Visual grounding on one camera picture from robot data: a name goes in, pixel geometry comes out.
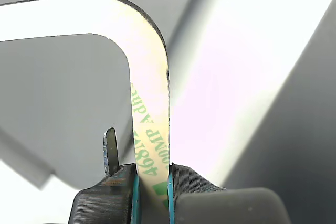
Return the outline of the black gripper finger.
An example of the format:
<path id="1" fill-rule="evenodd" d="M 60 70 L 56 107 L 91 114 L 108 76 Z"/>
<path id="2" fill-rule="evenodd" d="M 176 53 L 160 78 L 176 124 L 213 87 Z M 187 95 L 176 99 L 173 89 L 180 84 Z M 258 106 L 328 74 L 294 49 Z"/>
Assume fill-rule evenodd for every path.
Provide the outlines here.
<path id="1" fill-rule="evenodd" d="M 120 165 L 116 131 L 104 134 L 105 178 L 76 194 L 69 223 L 141 224 L 140 181 L 135 163 Z"/>
<path id="2" fill-rule="evenodd" d="M 172 163 L 167 179 L 167 207 L 169 210 L 169 223 L 175 223 L 176 201 L 184 194 L 211 193 L 225 191 L 202 177 L 188 166 Z"/>

